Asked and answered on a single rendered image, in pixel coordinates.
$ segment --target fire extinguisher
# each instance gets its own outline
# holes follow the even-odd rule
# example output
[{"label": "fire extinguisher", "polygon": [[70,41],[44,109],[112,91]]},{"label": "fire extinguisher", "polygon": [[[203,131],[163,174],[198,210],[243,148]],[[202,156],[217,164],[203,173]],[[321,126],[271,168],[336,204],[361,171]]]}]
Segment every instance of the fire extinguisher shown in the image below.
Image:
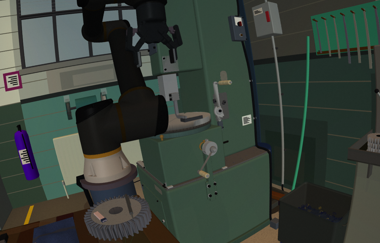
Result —
[{"label": "fire extinguisher", "polygon": [[17,125],[16,127],[18,128],[18,131],[14,134],[14,141],[16,142],[16,148],[18,149],[25,178],[27,180],[37,179],[40,175],[38,173],[37,165],[35,164],[28,133],[22,130],[20,125]]}]

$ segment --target green machine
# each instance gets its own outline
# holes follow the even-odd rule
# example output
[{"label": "green machine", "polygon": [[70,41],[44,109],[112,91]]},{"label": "green machine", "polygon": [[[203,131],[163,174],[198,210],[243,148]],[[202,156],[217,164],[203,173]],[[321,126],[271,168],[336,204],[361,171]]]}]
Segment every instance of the green machine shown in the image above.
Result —
[{"label": "green machine", "polygon": [[231,26],[243,23],[237,3],[171,0],[165,9],[183,44],[175,63],[150,44],[151,67],[176,113],[167,132],[139,140],[145,200],[181,243],[241,242],[270,224],[270,179],[269,155],[255,147],[245,53],[232,41]]}]

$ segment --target yellow floor line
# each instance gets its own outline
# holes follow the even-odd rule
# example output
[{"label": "yellow floor line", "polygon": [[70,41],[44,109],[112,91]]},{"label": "yellow floor line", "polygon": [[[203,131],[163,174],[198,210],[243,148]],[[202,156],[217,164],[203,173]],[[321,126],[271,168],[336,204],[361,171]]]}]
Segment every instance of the yellow floor line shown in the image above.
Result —
[{"label": "yellow floor line", "polygon": [[27,214],[27,217],[25,218],[25,223],[24,225],[28,224],[29,223],[29,219],[31,217],[31,213],[32,213],[32,209],[34,208],[34,205],[30,206],[29,207],[29,210],[28,210],[28,214]]}]

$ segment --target green pipe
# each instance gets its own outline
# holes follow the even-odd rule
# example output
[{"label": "green pipe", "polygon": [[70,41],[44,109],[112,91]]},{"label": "green pipe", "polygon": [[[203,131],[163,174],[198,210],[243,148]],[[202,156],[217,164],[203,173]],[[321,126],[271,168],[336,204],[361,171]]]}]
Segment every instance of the green pipe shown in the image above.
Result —
[{"label": "green pipe", "polygon": [[308,82],[310,79],[310,37],[307,36],[307,72],[305,75],[305,102],[304,102],[304,118],[302,119],[301,141],[299,142],[298,162],[296,163],[295,177],[293,177],[292,190],[295,189],[296,179],[298,178],[299,162],[301,161],[302,144],[304,143],[305,121],[307,119],[307,103],[308,103]]}]

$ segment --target black hole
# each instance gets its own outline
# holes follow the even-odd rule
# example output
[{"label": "black hole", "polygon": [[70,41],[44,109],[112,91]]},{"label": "black hole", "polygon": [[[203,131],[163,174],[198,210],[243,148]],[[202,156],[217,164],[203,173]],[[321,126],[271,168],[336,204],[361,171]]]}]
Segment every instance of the black hole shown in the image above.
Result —
[{"label": "black hole", "polygon": [[109,210],[110,214],[119,214],[120,212],[122,212],[122,208],[121,207],[114,207],[114,208],[111,208]]}]

